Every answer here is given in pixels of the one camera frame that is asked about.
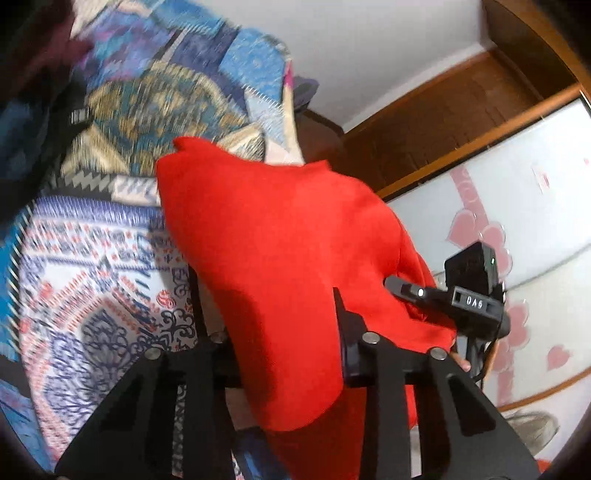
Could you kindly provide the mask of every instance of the red fabric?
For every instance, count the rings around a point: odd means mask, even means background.
[[[356,478],[365,392],[343,388],[333,287],[400,347],[449,349],[449,320],[427,323],[383,287],[392,274],[432,286],[429,270],[388,206],[325,162],[175,145],[156,165],[167,226],[222,312],[256,419],[295,480]]]

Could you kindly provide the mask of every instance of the pile of fabric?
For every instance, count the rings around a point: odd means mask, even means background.
[[[82,1],[77,19],[70,0],[22,10],[20,30],[3,35],[0,79],[0,408],[50,471],[139,356],[191,348],[202,333],[154,178],[173,138],[303,161],[277,39],[187,0]],[[180,389],[179,417],[183,406]],[[236,477],[285,477],[276,460],[269,473],[257,466],[269,455],[259,433],[244,436]],[[181,440],[176,431],[176,475]]]

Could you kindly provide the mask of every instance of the heart pattern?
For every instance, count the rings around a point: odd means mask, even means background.
[[[501,373],[513,367],[514,352],[521,350],[530,341],[530,330],[526,327],[530,307],[525,300],[506,308],[511,320],[511,333],[500,340],[492,369]]]
[[[447,240],[460,248],[466,248],[480,240],[480,232],[476,229],[476,215],[466,209],[457,212]]]
[[[565,366],[570,357],[571,353],[563,345],[554,345],[546,356],[548,372]]]

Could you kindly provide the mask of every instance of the colorful quilt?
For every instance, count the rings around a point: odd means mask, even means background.
[[[75,67],[93,123],[0,244],[0,362],[24,367],[30,387],[2,369],[0,408],[48,471],[146,349],[196,344],[188,266],[153,178],[173,138],[303,164],[280,41],[187,0],[82,0],[76,9],[75,28],[95,45]],[[179,391],[177,419],[183,408]],[[181,440],[176,430],[178,476]],[[264,439],[249,442],[236,453],[236,478],[287,477]]]

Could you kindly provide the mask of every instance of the blue and white patterned fabric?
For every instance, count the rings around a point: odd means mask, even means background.
[[[249,118],[258,124],[270,139],[285,148],[283,108],[247,89],[244,97]]]
[[[22,360],[55,458],[148,348],[196,344],[187,264],[159,208],[39,199],[19,281]]]
[[[144,0],[144,3],[147,7],[157,5],[152,14],[167,28],[189,28],[213,37],[224,24],[222,17],[187,0],[164,0],[160,4],[154,0]]]
[[[258,30],[240,30],[220,64],[220,71],[240,85],[281,102],[285,58],[277,44]]]

